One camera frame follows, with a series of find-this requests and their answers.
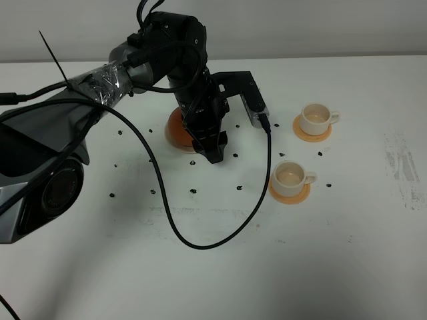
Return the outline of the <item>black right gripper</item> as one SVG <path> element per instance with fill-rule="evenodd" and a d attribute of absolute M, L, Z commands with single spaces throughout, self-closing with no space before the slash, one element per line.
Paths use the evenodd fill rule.
<path fill-rule="evenodd" d="M 224 160 L 228 136 L 221 132 L 222 119 L 230 108 L 220 99 L 219 85 L 205 68 L 189 88 L 175 94 L 181 109 L 183 125 L 193 138 L 193 149 L 210 163 Z"/>

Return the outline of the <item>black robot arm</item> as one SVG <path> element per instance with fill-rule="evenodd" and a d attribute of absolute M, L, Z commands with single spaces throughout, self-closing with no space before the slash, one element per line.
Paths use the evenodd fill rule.
<path fill-rule="evenodd" d="M 154 12 L 116 47 L 106 65 L 30 95 L 4 93 L 1 104 L 1 242 L 14 243 L 66 212 L 83 187 L 89 130 L 126 96 L 175 96 L 196 153 L 224 158 L 221 124 L 228 103 L 207 69 L 206 28 L 195 18 Z"/>

